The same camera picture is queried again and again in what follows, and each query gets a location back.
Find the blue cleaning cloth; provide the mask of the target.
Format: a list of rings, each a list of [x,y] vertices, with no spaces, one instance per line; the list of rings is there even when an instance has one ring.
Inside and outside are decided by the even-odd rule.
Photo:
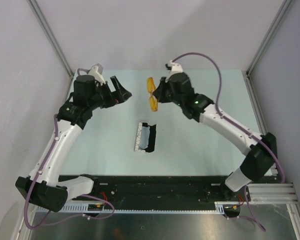
[[[140,142],[139,142],[139,149],[146,149],[149,145],[149,137],[150,137],[150,127],[143,126],[141,128],[141,134],[140,134]]]

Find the white geometric glasses case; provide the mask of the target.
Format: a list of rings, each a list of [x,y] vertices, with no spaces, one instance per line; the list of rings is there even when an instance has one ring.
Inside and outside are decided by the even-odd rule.
[[[139,122],[134,144],[136,153],[153,153],[155,151],[157,125],[148,122]]]

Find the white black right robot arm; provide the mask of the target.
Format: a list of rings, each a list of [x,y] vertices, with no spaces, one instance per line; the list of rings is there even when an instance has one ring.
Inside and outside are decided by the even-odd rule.
[[[220,188],[225,200],[232,201],[242,187],[263,178],[274,165],[277,150],[275,136],[269,132],[263,135],[251,131],[218,109],[212,99],[195,92],[186,73],[175,73],[170,78],[161,77],[153,95],[159,103],[176,104],[188,119],[215,130],[244,155],[242,164],[225,179]]]

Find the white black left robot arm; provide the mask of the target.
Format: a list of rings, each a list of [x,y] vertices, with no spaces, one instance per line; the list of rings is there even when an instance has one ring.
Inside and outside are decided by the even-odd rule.
[[[25,199],[23,212],[33,204],[51,212],[59,212],[66,202],[85,195],[90,200],[100,196],[97,177],[81,174],[60,181],[62,166],[76,138],[82,133],[95,109],[107,109],[126,102],[132,93],[126,90],[116,76],[107,82],[96,77],[79,75],[73,82],[73,91],[54,116],[54,132],[38,163],[27,177],[18,177],[15,186]]]

